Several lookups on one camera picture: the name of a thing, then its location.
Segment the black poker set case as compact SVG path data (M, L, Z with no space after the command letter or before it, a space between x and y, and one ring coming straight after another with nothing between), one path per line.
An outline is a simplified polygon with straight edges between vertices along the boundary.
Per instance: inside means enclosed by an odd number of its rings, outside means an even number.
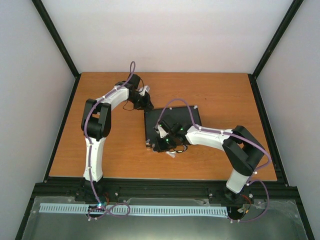
M160 137L155 131L156 125L161 121L178 122L182 125L180 131L176 134L181 135L184 138L186 150L191 144L186 138L187 130L192 126L192 122L197 125L201 125L201 117L196 105L192 105L190 109L186 106L168 107L165 110L156 108L150 111L144 112L144 130L145 130L145 145L148 149L152 150L153 145L156 142L156 138ZM168 152L170 154L180 154L182 152Z

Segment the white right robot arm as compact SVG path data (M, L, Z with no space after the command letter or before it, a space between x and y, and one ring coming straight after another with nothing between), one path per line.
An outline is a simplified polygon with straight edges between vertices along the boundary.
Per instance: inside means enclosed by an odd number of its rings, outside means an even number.
M231 166L232 172L226 182L226 188L234 194L239 194L249 183L250 177L263 156L265 149L243 126L234 129L215 129L195 125L182 126L179 123L169 127L162 122L155 127L157 136L152 150L167 152L183 146L200 145L223 151Z

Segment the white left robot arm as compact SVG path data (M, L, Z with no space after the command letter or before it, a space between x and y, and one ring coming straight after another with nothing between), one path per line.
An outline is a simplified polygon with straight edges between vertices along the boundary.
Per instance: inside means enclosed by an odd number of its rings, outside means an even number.
M149 111L150 87L141 78L131 73L128 80L115 84L111 91L97 99L87 99L81 120L86 144L86 160L83 177L86 181L99 182L103 177L102 158L104 144L112 127L112 111L122 102L131 102L135 110Z

